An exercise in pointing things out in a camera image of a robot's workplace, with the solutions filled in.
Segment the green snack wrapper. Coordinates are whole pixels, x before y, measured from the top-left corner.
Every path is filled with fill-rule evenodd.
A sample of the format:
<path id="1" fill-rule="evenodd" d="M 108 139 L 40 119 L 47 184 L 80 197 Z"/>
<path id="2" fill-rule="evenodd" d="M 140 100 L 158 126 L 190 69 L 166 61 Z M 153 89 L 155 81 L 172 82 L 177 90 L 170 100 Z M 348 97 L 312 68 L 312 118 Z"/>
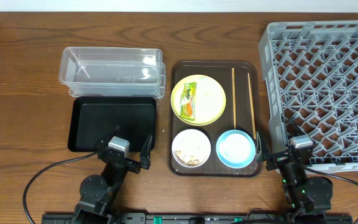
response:
<path id="1" fill-rule="evenodd" d="M 180 116 L 183 119 L 195 120 L 196 82 L 185 83 L 180 98 Z"/>

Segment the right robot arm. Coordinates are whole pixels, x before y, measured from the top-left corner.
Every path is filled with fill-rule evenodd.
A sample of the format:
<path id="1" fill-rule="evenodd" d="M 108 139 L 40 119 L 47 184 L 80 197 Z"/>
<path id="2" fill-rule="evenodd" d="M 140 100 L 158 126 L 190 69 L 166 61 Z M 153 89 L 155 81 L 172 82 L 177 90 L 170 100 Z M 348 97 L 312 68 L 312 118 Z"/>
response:
<path id="1" fill-rule="evenodd" d="M 284 193 L 292 206 L 283 217 L 290 223 L 327 223 L 331 209 L 333 183 L 327 177 L 308 177 L 304 164 L 312 156 L 315 142 L 296 124 L 295 135 L 282 152 L 271 153 L 262 134 L 256 132 L 256 159 L 266 170 L 279 170 Z"/>

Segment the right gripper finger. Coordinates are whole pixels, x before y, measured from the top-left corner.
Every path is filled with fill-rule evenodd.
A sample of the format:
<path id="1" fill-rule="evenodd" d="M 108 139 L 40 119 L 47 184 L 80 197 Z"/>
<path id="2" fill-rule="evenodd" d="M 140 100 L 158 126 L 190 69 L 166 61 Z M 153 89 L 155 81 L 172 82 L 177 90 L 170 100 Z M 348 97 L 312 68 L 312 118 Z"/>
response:
<path id="1" fill-rule="evenodd" d="M 263 162 L 270 157 L 270 151 L 259 131 L 256 132 L 256 161 Z"/>
<path id="2" fill-rule="evenodd" d="M 299 125 L 297 125 L 293 121 L 289 122 L 286 125 L 286 132 L 287 132 L 288 139 L 291 139 L 291 138 L 297 137 L 297 136 L 306 135 L 306 133 L 299 127 Z"/>

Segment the yellow plate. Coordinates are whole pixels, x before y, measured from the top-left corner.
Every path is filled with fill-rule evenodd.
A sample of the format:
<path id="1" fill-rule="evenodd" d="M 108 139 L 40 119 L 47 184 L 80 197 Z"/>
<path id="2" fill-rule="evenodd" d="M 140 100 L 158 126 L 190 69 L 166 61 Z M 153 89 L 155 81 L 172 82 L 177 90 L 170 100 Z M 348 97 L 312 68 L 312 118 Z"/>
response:
<path id="1" fill-rule="evenodd" d="M 201 107 L 198 103 L 197 97 L 197 86 L 195 93 L 195 120 L 183 119 L 180 116 L 180 98 L 183 91 L 183 86 L 185 83 L 196 82 L 198 84 L 198 79 L 201 77 L 209 77 L 207 75 L 190 75 L 185 78 L 182 78 L 177 84 L 174 85 L 170 103 L 174 114 L 184 123 L 190 124 L 193 126 L 204 126 L 211 124 L 216 121 L 224 112 L 226 107 L 226 94 L 222 85 L 216 81 L 217 86 L 219 87 L 219 93 L 215 99 L 210 102 L 207 106 Z"/>

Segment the white bowl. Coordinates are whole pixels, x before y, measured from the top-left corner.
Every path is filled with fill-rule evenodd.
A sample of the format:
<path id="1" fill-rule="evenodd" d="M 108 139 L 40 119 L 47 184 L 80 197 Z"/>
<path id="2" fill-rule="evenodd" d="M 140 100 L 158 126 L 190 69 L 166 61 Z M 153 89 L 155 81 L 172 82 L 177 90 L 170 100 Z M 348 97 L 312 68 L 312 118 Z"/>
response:
<path id="1" fill-rule="evenodd" d="M 178 133 L 172 141 L 172 156 L 179 163 L 177 158 L 173 155 L 175 151 L 185 150 L 185 151 L 203 151 L 208 154 L 207 159 L 200 165 L 202 166 L 208 159 L 211 154 L 211 143 L 207 135 L 204 132 L 197 129 L 186 129 Z"/>

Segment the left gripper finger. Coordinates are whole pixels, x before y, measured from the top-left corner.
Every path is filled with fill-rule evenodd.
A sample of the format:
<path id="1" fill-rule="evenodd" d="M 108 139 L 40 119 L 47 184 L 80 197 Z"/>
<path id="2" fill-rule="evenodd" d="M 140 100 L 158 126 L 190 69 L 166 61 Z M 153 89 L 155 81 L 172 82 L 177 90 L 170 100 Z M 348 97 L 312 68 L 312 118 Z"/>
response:
<path id="1" fill-rule="evenodd" d="M 117 134 L 119 131 L 119 125 L 112 129 L 106 136 L 97 140 L 95 143 L 95 149 L 102 149 L 108 146 L 109 141 Z"/>
<path id="2" fill-rule="evenodd" d="M 140 167 L 145 170 L 149 170 L 150 168 L 150 151 L 152 145 L 152 135 L 149 135 L 140 154 Z"/>

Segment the white napkin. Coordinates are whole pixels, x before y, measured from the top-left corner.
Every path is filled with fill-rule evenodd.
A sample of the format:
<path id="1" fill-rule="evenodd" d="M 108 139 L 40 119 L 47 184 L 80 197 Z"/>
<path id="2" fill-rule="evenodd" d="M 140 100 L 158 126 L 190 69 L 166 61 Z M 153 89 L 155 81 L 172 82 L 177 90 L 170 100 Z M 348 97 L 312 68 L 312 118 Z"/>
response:
<path id="1" fill-rule="evenodd" d="M 219 87 L 216 81 L 211 77 L 201 77 L 197 84 L 197 103 L 201 106 L 207 106 L 219 93 Z"/>

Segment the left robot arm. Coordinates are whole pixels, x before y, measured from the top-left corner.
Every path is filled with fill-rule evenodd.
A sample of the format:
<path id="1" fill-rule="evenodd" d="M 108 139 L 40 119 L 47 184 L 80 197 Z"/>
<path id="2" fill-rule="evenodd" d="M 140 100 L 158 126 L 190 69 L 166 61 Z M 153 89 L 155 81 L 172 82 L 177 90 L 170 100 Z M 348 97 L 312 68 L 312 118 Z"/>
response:
<path id="1" fill-rule="evenodd" d="M 128 172 L 139 174 L 150 168 L 150 151 L 153 137 L 150 134 L 140 151 L 140 160 L 127 157 L 129 141 L 116 136 L 119 127 L 95 143 L 98 159 L 106 163 L 99 175 L 90 175 L 80 184 L 80 201 L 75 207 L 73 224 L 120 223 L 119 212 L 112 212 L 118 191 Z"/>

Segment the wooden chopstick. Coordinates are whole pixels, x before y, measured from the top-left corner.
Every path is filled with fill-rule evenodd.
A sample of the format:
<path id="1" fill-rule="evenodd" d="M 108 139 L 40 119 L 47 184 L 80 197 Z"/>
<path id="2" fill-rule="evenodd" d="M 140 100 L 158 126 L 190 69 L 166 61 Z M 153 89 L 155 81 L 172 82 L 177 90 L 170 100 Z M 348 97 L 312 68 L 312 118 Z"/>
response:
<path id="1" fill-rule="evenodd" d="M 232 75 L 232 109 L 233 109 L 233 124 L 234 129 L 237 127 L 237 120 L 236 120 L 236 86 L 235 86 L 235 68 L 231 68 L 231 75 Z"/>
<path id="2" fill-rule="evenodd" d="M 250 102 L 250 113 L 252 118 L 252 131 L 253 131 L 253 137 L 256 140 L 257 139 L 257 131 L 255 126 L 255 113 L 254 113 L 254 102 L 253 102 L 253 96 L 252 96 L 252 85 L 250 81 L 250 73 L 247 74 L 248 79 L 248 88 L 249 88 L 249 102 Z"/>

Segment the blue bowl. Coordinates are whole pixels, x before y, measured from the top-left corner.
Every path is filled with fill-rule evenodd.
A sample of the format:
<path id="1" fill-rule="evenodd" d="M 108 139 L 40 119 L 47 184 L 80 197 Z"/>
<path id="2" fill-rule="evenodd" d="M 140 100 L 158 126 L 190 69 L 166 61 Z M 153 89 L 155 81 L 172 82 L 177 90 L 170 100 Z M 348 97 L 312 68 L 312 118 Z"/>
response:
<path id="1" fill-rule="evenodd" d="M 255 158 L 255 142 L 246 132 L 228 130 L 218 138 L 216 154 L 225 166 L 242 169 L 250 165 Z"/>

